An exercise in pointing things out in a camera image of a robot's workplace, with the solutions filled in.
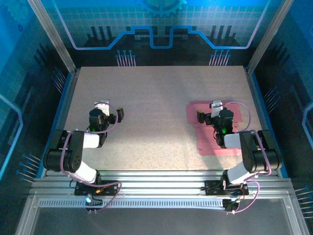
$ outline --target blue line graphic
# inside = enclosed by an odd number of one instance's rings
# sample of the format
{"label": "blue line graphic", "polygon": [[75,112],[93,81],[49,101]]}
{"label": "blue line graphic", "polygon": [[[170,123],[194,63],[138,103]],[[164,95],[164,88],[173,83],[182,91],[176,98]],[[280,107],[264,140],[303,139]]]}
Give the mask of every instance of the blue line graphic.
{"label": "blue line graphic", "polygon": [[4,174],[4,171],[6,169],[6,167],[8,166],[8,163],[9,163],[9,160],[13,154],[13,151],[14,151],[14,148],[15,148],[15,145],[16,143],[18,142],[18,139],[20,137],[20,134],[22,132],[22,129],[23,129],[23,126],[24,126],[24,123],[23,123],[23,117],[22,117],[22,112],[21,110],[19,109],[19,107],[17,105],[15,105],[14,103],[10,102],[7,98],[5,98],[3,95],[0,94],[0,99],[6,103],[8,106],[11,107],[11,109],[13,109],[19,116],[19,122],[20,122],[20,125],[19,125],[19,128],[18,128],[18,131],[16,132],[15,134],[15,137],[13,139],[13,142],[12,142],[12,145],[9,149],[9,152],[8,154],[6,155],[5,159],[4,159],[4,162],[3,162],[3,165],[1,167],[1,170],[0,170],[0,180]]}
{"label": "blue line graphic", "polygon": [[256,24],[256,27],[250,37],[250,40],[248,42],[248,44],[245,47],[227,47],[227,46],[215,46],[213,45],[213,43],[205,36],[204,33],[202,33],[202,31],[199,30],[192,30],[192,26],[191,25],[175,25],[172,26],[170,29],[170,43],[168,46],[155,46],[154,45],[154,39],[153,39],[153,31],[152,28],[150,26],[131,26],[131,30],[130,31],[123,31],[121,32],[112,42],[108,47],[77,47],[68,28],[67,25],[64,22],[64,19],[59,11],[59,9],[57,8],[56,4],[54,4],[55,10],[62,22],[62,25],[67,33],[67,36],[69,37],[69,40],[72,44],[72,46],[76,49],[76,50],[110,50],[112,49],[112,47],[124,36],[124,35],[134,35],[135,34],[135,30],[136,29],[146,29],[149,31],[149,37],[150,37],[150,46],[153,49],[170,49],[173,46],[173,40],[174,40],[174,30],[176,29],[188,29],[188,33],[189,34],[199,34],[205,41],[206,43],[208,43],[213,49],[248,49],[252,43],[252,40],[260,26],[261,21],[263,20],[263,17],[265,15],[265,12],[268,8],[268,5],[270,3],[270,0],[268,1],[268,3],[266,4],[258,23]]}
{"label": "blue line graphic", "polygon": [[312,140],[312,136],[310,135],[310,132],[307,128],[307,125],[306,125],[306,122],[307,122],[307,119],[308,119],[308,112],[313,109],[313,102],[311,104],[309,104],[306,109],[304,110],[304,113],[303,113],[303,119],[302,119],[302,127],[304,129],[304,132],[305,134],[307,135],[307,138],[308,138],[308,141],[311,145],[311,148],[313,149],[313,140]]}

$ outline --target metal post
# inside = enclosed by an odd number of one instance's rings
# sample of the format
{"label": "metal post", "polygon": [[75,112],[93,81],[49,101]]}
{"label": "metal post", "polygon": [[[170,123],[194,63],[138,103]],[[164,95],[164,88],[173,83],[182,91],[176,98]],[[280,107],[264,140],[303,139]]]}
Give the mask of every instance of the metal post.
{"label": "metal post", "polygon": [[65,45],[62,42],[58,31],[56,30],[53,22],[51,21],[47,11],[45,10],[43,4],[40,0],[28,0],[29,5],[33,9],[35,15],[37,16],[39,22],[43,26],[45,32],[47,33],[50,41],[54,45],[55,49],[59,53],[63,63],[65,64],[67,70],[74,76],[76,73],[76,66],[72,61]]}
{"label": "metal post", "polygon": [[257,67],[258,63],[260,62],[264,52],[268,48],[270,42],[272,41],[273,37],[275,36],[280,24],[284,20],[286,14],[289,11],[294,0],[284,0],[279,8],[277,9],[272,21],[270,22],[263,38],[261,39],[258,47],[253,54],[248,67],[247,67],[247,74],[248,76],[252,75],[255,68]]}

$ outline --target metal rail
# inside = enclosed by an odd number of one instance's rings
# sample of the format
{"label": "metal rail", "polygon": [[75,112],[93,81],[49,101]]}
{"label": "metal rail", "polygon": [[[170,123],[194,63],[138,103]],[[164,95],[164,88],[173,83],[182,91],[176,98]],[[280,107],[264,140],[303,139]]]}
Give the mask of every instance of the metal rail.
{"label": "metal rail", "polygon": [[[120,194],[110,207],[113,208],[196,208],[221,210],[222,199],[227,197],[206,196],[200,187],[204,180],[218,180],[223,171],[101,171],[103,180],[123,182]],[[277,173],[259,177],[261,185],[258,199],[283,199],[293,234],[308,235],[308,229],[297,202],[290,179],[279,178]],[[75,196],[69,187],[70,178],[53,171],[47,171],[41,179],[36,179],[29,194],[18,227],[30,231],[35,223],[37,208],[85,208],[85,197]],[[250,195],[254,197],[257,186],[249,184]],[[97,197],[104,205],[110,197]]]}

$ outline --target metal base plate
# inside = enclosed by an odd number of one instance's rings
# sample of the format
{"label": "metal base plate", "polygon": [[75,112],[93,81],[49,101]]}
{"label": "metal base plate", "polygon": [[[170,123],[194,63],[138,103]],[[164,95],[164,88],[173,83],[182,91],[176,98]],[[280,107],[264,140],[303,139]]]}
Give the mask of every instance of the metal base plate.
{"label": "metal base plate", "polygon": [[[101,184],[105,185],[105,184],[109,184],[113,182],[116,182],[116,181],[103,180]],[[74,195],[75,196],[87,196],[89,193],[94,194],[97,189],[102,189],[102,188],[90,187],[90,186],[77,182]],[[117,193],[117,185],[112,185],[107,188],[104,188],[102,192],[97,193],[96,195],[97,196],[114,196],[116,195],[116,193]]]}

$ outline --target glass panel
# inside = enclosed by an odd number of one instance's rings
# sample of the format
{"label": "glass panel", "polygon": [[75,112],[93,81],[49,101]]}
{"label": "glass panel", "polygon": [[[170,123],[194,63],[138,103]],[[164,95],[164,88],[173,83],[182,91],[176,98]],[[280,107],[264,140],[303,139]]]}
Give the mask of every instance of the glass panel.
{"label": "glass panel", "polygon": [[43,3],[77,66],[247,65],[280,0]]}
{"label": "glass panel", "polygon": [[41,159],[62,91],[55,73],[67,70],[27,1],[1,1],[0,28],[0,227],[12,234],[38,170],[22,155]]}
{"label": "glass panel", "polygon": [[[313,102],[312,12],[311,2],[294,1],[255,70],[295,189],[313,186],[312,110],[305,115]],[[312,230],[312,220],[306,221]]]}

